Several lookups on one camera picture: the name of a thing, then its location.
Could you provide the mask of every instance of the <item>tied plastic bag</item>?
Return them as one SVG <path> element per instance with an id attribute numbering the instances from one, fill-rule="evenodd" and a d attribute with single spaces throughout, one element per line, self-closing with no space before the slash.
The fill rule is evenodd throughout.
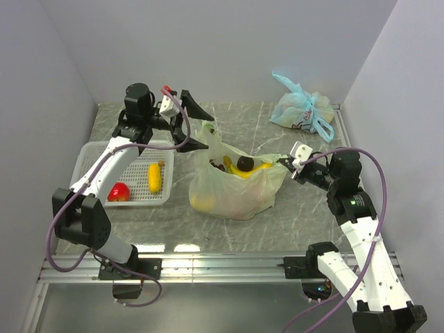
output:
<path id="1" fill-rule="evenodd" d="M 331 142 L 334 129 L 330 123 L 334 118 L 334 111 L 330 100 L 318 92 L 313 94 L 306 92 L 299 83 L 295 85 L 284 76 L 274 73 L 272 75 L 292 93 L 285 94 L 280 99 L 270 120 L 284 127 L 318 133 L 326 142 Z"/>
<path id="2" fill-rule="evenodd" d="M 196 174 L 189 186 L 189 202 L 195 210 L 224 219 L 248 220 L 274 206 L 275 194 L 288 171 L 276 162 L 278 158 L 284 157 L 283 155 L 249 156 L 223 143 L 220 134 L 206 121 L 203 122 L 196 138 L 207 144 L 209 149 L 194 153 Z M 225 161 L 229 157 L 234 164 L 239 157 L 248 156 L 255 161 L 254 167 L 263 162 L 271 163 L 272 166 L 242 178 L 225 172 L 227 168 L 224 167 L 224 156 Z"/>

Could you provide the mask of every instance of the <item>gray marble tabletop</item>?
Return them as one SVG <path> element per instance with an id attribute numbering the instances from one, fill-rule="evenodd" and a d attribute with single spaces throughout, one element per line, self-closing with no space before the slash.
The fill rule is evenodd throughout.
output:
<path id="1" fill-rule="evenodd" d="M 343 146 L 338 124 L 331 144 L 317 134 L 283 128 L 269 121 L 274 103 L 201 103 L 214 116 L 223 141 L 250 153 L 288 153 L 295 141 L 317 151 Z M 102 103 L 90 141 L 111 138 L 121 103 Z M 192 121 L 192 128 L 198 127 Z M 171 139 L 156 132 L 154 139 Z M 319 241 L 333 241 L 339 250 L 350 251 L 334 217 L 328 210 L 325 192 L 310 184 L 299 185 L 289 177 L 276 194 L 275 207 L 248 221 L 219 219 L 191 208 L 189 183 L 194 176 L 192 153 L 175 153 L 173 186 L 169 200 L 156 207 L 109 207 L 114 233 L 135 244 L 142 252 L 224 253 L 230 251 L 306 250 Z M 78 254 L 80 246 L 61 241 L 58 254 Z"/>

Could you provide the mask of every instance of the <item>robotic arm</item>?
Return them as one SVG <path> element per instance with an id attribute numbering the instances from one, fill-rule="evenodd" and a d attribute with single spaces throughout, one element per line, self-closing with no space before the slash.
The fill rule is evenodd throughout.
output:
<path id="1" fill-rule="evenodd" d="M 304 164 L 313 149 L 296 142 L 288 158 L 280 162 L 300 184 L 309 182 L 327 191 L 327 204 L 350 242 L 359 268 L 364 269 L 370 247 L 375 249 L 364 281 L 353 291 L 347 303 L 358 333 L 416 332 L 427 320 L 424 307 L 414 305 L 391 264 L 389 254 L 377 234 L 378 218 L 369 195 L 359 187 L 361 163 L 357 151 L 342 150 L 326 165 Z M 313 274 L 321 272 L 344 296 L 355 285 L 357 276 L 342 260 L 331 242 L 313 244 L 306 254 L 306 265 Z"/>
<path id="2" fill-rule="evenodd" d="M 153 129 L 169 130 L 177 151 L 181 153 L 208 148 L 183 133 L 184 118 L 176 106 L 177 103 L 182 103 L 182 108 L 186 108 L 191 118 L 214 120 L 193 100 L 187 90 L 183 90 L 178 99 L 176 92 L 168 87 L 164 89 L 169 92 L 169 96 L 165 95 L 162 102 L 154 105 L 154 94 L 145 84 L 130 85 L 126 89 L 125 108 L 119 115 L 112 139 L 102 156 L 71 189 L 56 190 L 52 199 L 55 216 L 74 194 L 84 189 L 58 219 L 54 228 L 55 235 L 73 244 L 87 246 L 98 255 L 140 273 L 143 272 L 137 248 L 112 233 L 111 223 L 102 203 L 127 166 L 139 157 L 144 145 L 149 143 Z"/>

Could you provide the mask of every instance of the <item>white basket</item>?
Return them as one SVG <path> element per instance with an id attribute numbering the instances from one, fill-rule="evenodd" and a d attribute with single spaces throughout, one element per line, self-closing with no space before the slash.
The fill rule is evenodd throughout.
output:
<path id="1" fill-rule="evenodd" d="M 71 178 L 71 185 L 82 178 L 85 173 L 97 161 L 100 155 L 106 149 L 108 141 L 88 142 L 82 147 L 77 157 L 76 166 Z M 165 140 L 151 140 L 150 144 L 154 146 L 172 146 L 171 142 Z M 151 193 L 148 189 L 148 167 L 152 163 L 158 163 L 160 160 L 165 162 L 161 168 L 162 188 L 158 193 Z M 168 200 L 173 183 L 173 164 L 174 152 L 159 151 L 155 149 L 145 149 L 142 154 L 131 163 L 122 173 L 119 182 L 122 182 L 130 189 L 129 201 L 108 201 L 105 206 L 156 206 L 161 205 Z"/>

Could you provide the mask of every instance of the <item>white wall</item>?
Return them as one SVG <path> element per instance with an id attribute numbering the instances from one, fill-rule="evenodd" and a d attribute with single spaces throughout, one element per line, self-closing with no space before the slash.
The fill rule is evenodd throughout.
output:
<path id="1" fill-rule="evenodd" d="M 353 145 L 373 152 L 386 172 L 384 237 L 429 315 L 422 332 L 433 333 L 444 327 L 443 12 L 441 0 L 399 0 L 344 104 Z M 364 180 L 379 203 L 370 162 Z"/>
<path id="2" fill-rule="evenodd" d="M 18 332 L 95 104 L 38 1 L 0 1 L 0 327 Z"/>
<path id="3" fill-rule="evenodd" d="M 41 0 L 96 101 L 142 81 L 276 101 L 272 70 L 342 102 L 396 0 Z"/>

